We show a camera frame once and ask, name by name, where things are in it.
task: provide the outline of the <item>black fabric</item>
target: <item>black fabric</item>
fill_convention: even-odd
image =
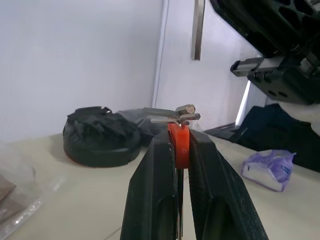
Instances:
[[[320,172],[320,137],[310,123],[292,118],[278,104],[254,106],[229,140],[255,151],[297,153],[294,164]]]
[[[64,151],[90,167],[116,167],[134,160],[140,151],[135,124],[107,107],[79,108],[63,129]]]

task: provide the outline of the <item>purple plastic bag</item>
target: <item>purple plastic bag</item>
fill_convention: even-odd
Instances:
[[[286,150],[257,152],[243,162],[241,175],[269,189],[283,192],[291,176],[295,155]]]

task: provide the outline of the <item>red spacer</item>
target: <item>red spacer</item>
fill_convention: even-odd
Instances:
[[[189,127],[186,125],[180,127],[175,123],[169,123],[168,131],[170,132],[174,146],[175,168],[189,168]]]

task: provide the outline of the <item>table surface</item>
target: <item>table surface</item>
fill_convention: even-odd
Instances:
[[[255,153],[211,137],[239,173]],[[31,158],[36,169],[64,173],[66,182],[9,240],[119,240],[129,180],[145,150],[128,165],[88,168],[72,162],[61,134],[12,143]],[[320,236],[320,173],[294,166],[284,192],[273,192],[243,180],[270,240],[317,240]],[[188,178],[185,180],[183,239],[196,240]]]

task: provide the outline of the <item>white wall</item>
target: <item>white wall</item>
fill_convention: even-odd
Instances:
[[[192,61],[195,0],[170,0],[155,106],[174,110],[194,104],[204,129],[234,123],[247,78],[230,67],[257,51],[205,1],[201,60]]]
[[[0,1],[0,140],[62,132],[76,108],[150,107],[163,0]]]

